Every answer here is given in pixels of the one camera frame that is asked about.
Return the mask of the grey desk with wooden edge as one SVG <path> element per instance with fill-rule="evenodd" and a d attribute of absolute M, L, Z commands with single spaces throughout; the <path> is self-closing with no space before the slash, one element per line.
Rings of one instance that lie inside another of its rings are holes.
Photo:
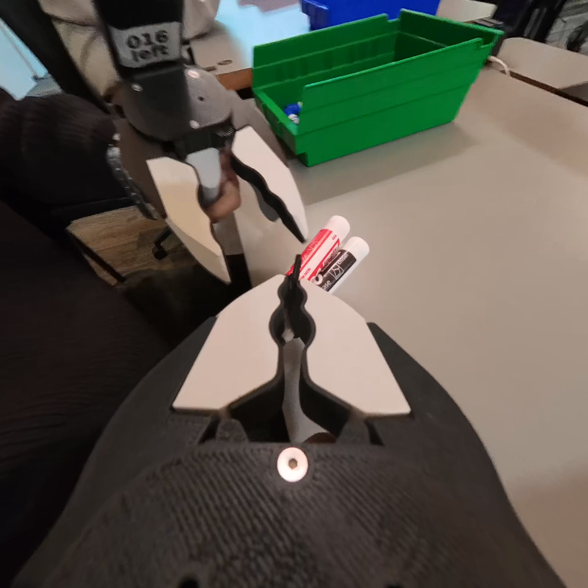
<path fill-rule="evenodd" d="M 192 39 L 189 46 L 200 69 L 240 92 L 252 87 L 255 46 L 309 31 L 299 1 L 221 1 L 209 33 Z"/>
<path fill-rule="evenodd" d="M 450 393 L 568 587 L 587 587 L 587 109 L 483 69 L 450 124 L 305 167 L 370 254 L 337 295 Z"/>

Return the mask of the black dry erase marker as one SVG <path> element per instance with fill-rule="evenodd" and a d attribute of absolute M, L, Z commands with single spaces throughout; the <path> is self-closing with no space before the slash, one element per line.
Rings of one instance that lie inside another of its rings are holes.
<path fill-rule="evenodd" d="M 351 237 L 312 279 L 312 283 L 326 292 L 334 293 L 357 269 L 369 252 L 369 245 L 364 239 Z"/>

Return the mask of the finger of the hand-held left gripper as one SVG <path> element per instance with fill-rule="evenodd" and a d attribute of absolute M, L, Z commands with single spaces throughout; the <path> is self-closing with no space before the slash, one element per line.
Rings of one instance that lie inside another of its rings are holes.
<path fill-rule="evenodd" d="M 259 208 L 270 222 L 281 221 L 298 239 L 307 239 L 305 208 L 289 167 L 251 126 L 237 130 L 231 145 L 232 168 L 254 190 Z"/>
<path fill-rule="evenodd" d="M 193 167 L 168 157 L 148 159 L 146 164 L 163 204 L 167 225 L 204 269 L 230 283 L 224 253 L 199 203 L 200 183 Z"/>

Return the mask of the blue plastic bin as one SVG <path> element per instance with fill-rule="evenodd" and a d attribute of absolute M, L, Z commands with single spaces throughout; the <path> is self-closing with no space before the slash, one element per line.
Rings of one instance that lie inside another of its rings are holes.
<path fill-rule="evenodd" d="M 436 15 L 440 1 L 300 1 L 309 18 L 310 30 L 347 24 L 381 14 L 398 17 L 402 9 Z"/>

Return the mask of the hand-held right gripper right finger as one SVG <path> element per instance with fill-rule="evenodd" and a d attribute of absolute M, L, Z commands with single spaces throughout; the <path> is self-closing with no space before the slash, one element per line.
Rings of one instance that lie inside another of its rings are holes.
<path fill-rule="evenodd" d="M 300 405 L 317 425 L 338 435 L 350 416 L 404 417 L 411 408 L 367 322 L 352 307 L 310 282 L 304 316 L 311 338 L 301 363 Z"/>

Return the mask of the person's left hand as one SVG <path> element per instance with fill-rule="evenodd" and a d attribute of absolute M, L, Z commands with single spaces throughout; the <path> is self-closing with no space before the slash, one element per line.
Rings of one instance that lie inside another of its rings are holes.
<path fill-rule="evenodd" d="M 201 206 L 212 224 L 219 223 L 242 203 L 239 180 L 232 168 L 232 151 L 225 148 L 219 152 L 219 181 L 217 195 L 202 194 Z"/>

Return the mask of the person's black clothing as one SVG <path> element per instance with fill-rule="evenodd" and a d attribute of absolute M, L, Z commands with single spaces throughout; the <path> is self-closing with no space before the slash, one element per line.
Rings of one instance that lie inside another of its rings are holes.
<path fill-rule="evenodd" d="M 211 327 L 164 356 L 79 254 L 1 204 L 1 587 L 40 587 L 105 502 L 214 436 L 171 410 Z"/>

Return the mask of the red dry erase marker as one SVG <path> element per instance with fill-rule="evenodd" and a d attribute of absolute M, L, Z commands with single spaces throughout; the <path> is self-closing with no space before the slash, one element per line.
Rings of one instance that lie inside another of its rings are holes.
<path fill-rule="evenodd" d="M 342 216 L 332 216 L 300 255 L 299 280 L 313 280 L 326 267 L 350 231 Z"/>

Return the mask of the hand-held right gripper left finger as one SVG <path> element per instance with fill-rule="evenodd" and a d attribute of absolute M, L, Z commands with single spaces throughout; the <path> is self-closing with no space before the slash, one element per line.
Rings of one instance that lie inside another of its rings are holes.
<path fill-rule="evenodd" d="M 268 279 L 218 313 L 173 401 L 175 410 L 216 412 L 274 379 L 282 360 L 270 320 L 284 279 Z"/>

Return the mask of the person's left forearm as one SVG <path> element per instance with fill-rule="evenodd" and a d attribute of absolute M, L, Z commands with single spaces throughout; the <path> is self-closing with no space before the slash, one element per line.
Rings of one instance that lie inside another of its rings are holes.
<path fill-rule="evenodd" d="M 1 90 L 1 201 L 50 208 L 125 198 L 107 162 L 113 119 L 69 94 Z"/>

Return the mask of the green plastic bin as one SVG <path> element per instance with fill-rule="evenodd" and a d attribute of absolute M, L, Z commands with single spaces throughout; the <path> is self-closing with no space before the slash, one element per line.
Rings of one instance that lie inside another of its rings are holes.
<path fill-rule="evenodd" d="M 252 90 L 310 167 L 452 122 L 501 29 L 402 9 L 253 49 Z M 303 103 L 295 125 L 283 108 Z"/>

